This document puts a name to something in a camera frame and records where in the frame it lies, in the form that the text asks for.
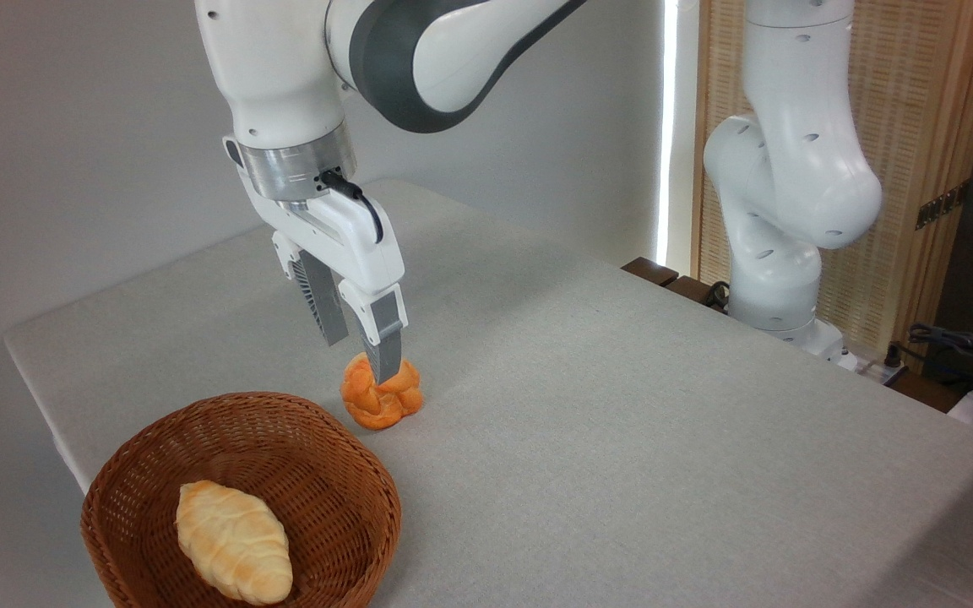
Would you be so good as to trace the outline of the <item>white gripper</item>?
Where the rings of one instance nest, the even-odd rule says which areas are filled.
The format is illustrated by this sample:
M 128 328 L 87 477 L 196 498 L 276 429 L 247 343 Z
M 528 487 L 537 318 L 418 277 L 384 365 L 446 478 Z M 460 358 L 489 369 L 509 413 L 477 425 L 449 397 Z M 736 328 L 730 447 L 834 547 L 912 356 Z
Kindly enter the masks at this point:
M 256 192 L 243 166 L 238 173 L 254 210 L 274 228 L 278 261 L 301 289 L 322 338 L 333 345 L 349 335 L 334 270 L 344 278 L 340 295 L 356 315 L 375 384 L 389 381 L 400 370 L 408 315 L 397 284 L 405 266 L 381 204 L 367 204 L 359 190 L 349 196 L 331 187 L 305 201 L 271 200 Z

